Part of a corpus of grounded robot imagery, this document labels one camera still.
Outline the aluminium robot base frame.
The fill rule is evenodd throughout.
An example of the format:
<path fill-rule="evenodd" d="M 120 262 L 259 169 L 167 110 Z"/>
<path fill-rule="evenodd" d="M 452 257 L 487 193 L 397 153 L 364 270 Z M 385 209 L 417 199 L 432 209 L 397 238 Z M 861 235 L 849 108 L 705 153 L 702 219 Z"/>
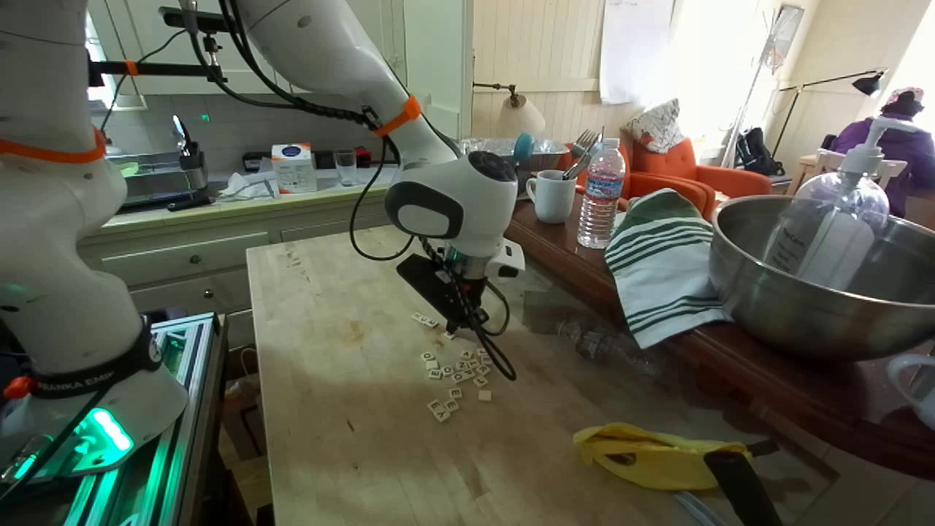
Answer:
<path fill-rule="evenodd" d="M 4 465 L 0 526 L 195 526 L 211 479 L 223 395 L 226 320 L 157 320 L 153 340 L 185 408 L 150 437 L 106 399 Z"/>

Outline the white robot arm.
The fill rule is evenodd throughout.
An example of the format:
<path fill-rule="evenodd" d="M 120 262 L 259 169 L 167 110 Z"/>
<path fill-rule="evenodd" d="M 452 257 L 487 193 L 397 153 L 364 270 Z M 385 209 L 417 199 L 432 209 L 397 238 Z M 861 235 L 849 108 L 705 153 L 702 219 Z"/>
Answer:
<path fill-rule="evenodd" d="M 399 152 L 392 222 L 458 254 L 477 294 L 503 250 L 515 172 L 462 152 L 383 60 L 348 0 L 218 0 L 243 57 L 268 64 L 284 108 L 350 120 Z M 79 254 L 126 184 L 87 108 L 87 0 L 0 0 L 0 310 L 33 389 L 4 406 L 4 475 L 101 470 L 188 406 L 128 285 Z"/>

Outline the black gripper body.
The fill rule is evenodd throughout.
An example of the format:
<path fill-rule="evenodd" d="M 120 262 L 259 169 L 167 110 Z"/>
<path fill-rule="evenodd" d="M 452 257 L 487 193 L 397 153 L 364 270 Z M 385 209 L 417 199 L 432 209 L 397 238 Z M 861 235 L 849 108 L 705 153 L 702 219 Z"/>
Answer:
<path fill-rule="evenodd" d="M 451 329 L 455 326 L 480 326 L 483 314 L 483 279 L 468 279 L 455 275 L 451 266 L 408 254 L 397 275 L 426 301 L 432 302 Z"/>

